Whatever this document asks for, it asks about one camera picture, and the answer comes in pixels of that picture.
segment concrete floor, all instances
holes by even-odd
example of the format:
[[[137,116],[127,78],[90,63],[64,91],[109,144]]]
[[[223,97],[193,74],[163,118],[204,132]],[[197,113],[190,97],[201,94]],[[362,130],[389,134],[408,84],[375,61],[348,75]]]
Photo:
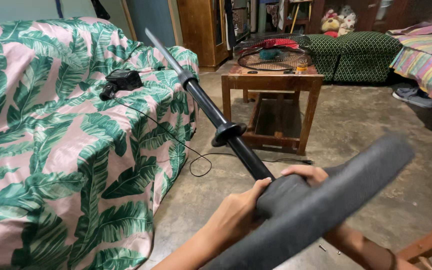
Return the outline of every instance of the concrete floor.
[[[201,86],[221,109],[221,74],[233,61],[217,72],[201,73]],[[317,166],[327,167],[345,162],[365,149],[385,129],[405,132],[416,150],[416,157],[398,178],[365,207],[350,217],[350,226],[393,251],[398,251],[432,230],[432,109],[408,105],[391,96],[388,87],[322,87],[318,107],[306,148],[307,158]],[[305,108],[307,93],[300,106]],[[240,90],[232,93],[233,121],[247,123],[253,103],[244,104]],[[200,111],[197,131],[191,147],[201,153],[232,152],[226,147],[212,148],[215,129]],[[262,159],[274,160],[295,155],[256,151]],[[154,216],[153,252],[141,267],[151,269],[198,231],[230,193],[241,193],[254,180],[237,158],[209,156],[213,169],[203,177],[190,174],[186,165]],[[267,163],[279,176],[290,163]],[[207,163],[195,162],[193,171],[207,170]],[[322,244],[327,252],[318,248]],[[361,269],[344,254],[320,239],[276,269],[353,270]]]

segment teddy bear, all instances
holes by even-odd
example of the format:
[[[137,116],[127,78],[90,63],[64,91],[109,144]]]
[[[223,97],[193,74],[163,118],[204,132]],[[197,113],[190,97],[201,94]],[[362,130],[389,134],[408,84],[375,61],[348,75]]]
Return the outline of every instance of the teddy bear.
[[[356,14],[354,12],[344,18],[344,23],[346,24],[346,28],[348,30],[354,30],[354,24],[356,21]]]
[[[328,18],[321,23],[321,30],[325,35],[337,38],[339,27],[342,23],[344,23],[344,20],[338,16]]]

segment bed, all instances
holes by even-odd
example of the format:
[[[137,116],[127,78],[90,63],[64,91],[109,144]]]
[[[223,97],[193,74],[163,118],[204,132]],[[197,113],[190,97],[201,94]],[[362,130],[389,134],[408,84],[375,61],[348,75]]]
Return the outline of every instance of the bed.
[[[196,55],[169,48],[198,76]],[[161,53],[90,17],[0,23],[0,269],[133,269],[188,150],[197,104]]]
[[[394,72],[414,79],[432,98],[432,25],[417,24],[405,29],[390,30],[403,48],[391,63]]]

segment black power adapter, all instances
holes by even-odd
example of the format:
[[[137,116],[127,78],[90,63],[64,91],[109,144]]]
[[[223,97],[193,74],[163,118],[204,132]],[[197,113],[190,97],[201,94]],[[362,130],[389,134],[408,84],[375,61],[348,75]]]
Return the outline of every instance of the black power adapter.
[[[143,86],[138,71],[129,69],[115,69],[106,76],[106,85],[99,94],[102,101],[112,100],[114,94],[120,90],[132,91]]]

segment small bottle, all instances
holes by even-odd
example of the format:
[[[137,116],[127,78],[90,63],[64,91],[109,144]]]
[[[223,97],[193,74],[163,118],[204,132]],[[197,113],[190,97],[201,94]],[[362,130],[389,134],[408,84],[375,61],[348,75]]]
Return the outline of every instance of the small bottle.
[[[308,58],[306,55],[302,55],[297,60],[297,67],[296,67],[296,73],[297,74],[306,74],[308,71]]]

